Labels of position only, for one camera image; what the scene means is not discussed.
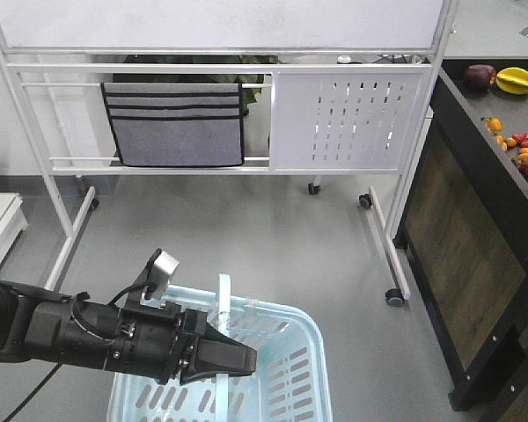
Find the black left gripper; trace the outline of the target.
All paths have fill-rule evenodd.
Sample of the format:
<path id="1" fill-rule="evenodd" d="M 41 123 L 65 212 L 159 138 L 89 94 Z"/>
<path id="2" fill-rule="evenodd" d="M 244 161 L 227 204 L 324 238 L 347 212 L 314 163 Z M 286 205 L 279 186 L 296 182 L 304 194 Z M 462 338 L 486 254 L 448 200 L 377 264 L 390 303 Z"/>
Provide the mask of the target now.
<path id="1" fill-rule="evenodd" d="M 186 385 L 219 374 L 252 375 L 257 351 L 207 325 L 207 316 L 173 302 L 162 309 L 141 304 L 120 309 L 104 369 L 148 377 L 162 385 L 175 378 Z"/>

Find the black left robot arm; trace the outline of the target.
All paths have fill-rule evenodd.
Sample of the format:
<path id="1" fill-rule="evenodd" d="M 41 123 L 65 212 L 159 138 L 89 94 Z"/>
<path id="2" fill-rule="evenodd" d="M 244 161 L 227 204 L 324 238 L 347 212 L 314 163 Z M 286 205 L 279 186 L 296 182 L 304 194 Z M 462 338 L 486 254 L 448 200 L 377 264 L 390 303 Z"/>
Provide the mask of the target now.
<path id="1" fill-rule="evenodd" d="M 185 385 L 217 375 L 244 377 L 257 353 L 229 338 L 196 309 L 155 308 L 137 287 L 123 307 L 0 281 L 0 363 L 43 360 Z"/>

